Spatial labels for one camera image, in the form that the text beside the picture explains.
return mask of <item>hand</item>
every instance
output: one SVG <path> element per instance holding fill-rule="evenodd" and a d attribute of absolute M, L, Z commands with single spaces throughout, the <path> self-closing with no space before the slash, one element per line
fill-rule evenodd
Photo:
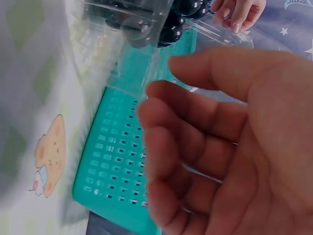
<path fill-rule="evenodd" d="M 252 27 L 261 16 L 266 0 L 215 0 L 211 10 L 217 13 L 213 17 L 215 24 L 231 28 L 233 32 L 243 32 Z M 232 12 L 229 19 L 224 19 Z"/>
<path fill-rule="evenodd" d="M 172 58 L 170 69 L 247 105 L 167 81 L 148 87 L 138 115 L 156 224 L 167 235 L 313 234 L 312 62 L 220 47 Z"/>

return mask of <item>blue fabric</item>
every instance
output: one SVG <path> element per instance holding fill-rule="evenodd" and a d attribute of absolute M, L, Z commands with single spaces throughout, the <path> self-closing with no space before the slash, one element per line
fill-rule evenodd
<path fill-rule="evenodd" d="M 256 48 L 290 51 L 313 61 L 312 22 L 313 0 L 268 0 L 258 22 L 246 33 L 253 38 Z M 207 92 L 206 95 L 234 101 L 221 92 Z M 87 235 L 129 234 L 93 213 L 89 218 Z"/>

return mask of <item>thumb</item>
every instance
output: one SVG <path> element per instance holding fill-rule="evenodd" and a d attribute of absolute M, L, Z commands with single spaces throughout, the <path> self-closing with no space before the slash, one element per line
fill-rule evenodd
<path fill-rule="evenodd" d="M 290 63 L 308 61 L 288 52 L 265 51 L 242 47 L 215 47 L 169 61 L 172 74 L 187 85 L 218 89 L 246 102 L 250 88 L 267 76 L 273 79 Z M 298 71 L 290 69 L 290 76 Z"/>

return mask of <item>grid of holes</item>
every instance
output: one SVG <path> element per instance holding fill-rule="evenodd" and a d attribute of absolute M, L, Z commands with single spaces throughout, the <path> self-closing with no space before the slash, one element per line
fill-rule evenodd
<path fill-rule="evenodd" d="M 134 120 L 136 105 L 137 101 L 132 101 L 129 112 L 126 117 L 123 117 L 120 115 L 120 111 L 126 106 L 125 98 L 122 95 L 111 98 L 111 104 L 105 113 L 106 119 L 103 120 L 102 133 L 98 136 L 98 143 L 95 145 L 96 151 L 94 152 L 94 158 L 92 158 L 90 166 L 100 165 L 101 170 L 98 176 L 106 178 L 104 180 L 107 184 L 104 181 L 96 181 L 98 188 L 101 187 L 103 191 L 100 195 L 104 195 L 108 199 L 117 199 L 119 202 L 129 202 L 132 205 L 141 202 L 141 206 L 147 207 L 148 204 L 144 200 L 146 194 L 142 193 L 145 154 L 141 153 L 139 155 L 137 153 L 139 146 L 137 142 L 140 139 L 141 127 Z M 95 170 L 89 170 L 91 171 L 89 173 L 96 174 Z M 123 173 L 123 177 L 114 175 L 114 173 L 119 175 Z M 136 176 L 136 180 L 131 181 L 128 176 L 134 175 Z M 93 179 L 88 177 L 86 182 L 92 184 Z M 95 189 L 94 193 L 99 194 L 99 190 Z"/>

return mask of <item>fingernail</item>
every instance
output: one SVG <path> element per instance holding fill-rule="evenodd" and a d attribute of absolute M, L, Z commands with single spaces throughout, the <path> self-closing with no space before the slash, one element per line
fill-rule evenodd
<path fill-rule="evenodd" d="M 239 32 L 239 29 L 240 29 L 240 24 L 238 24 L 238 23 L 236 24 L 236 23 L 235 23 L 235 24 L 233 25 L 233 31 L 234 31 L 234 33 L 238 33 L 238 32 Z"/>

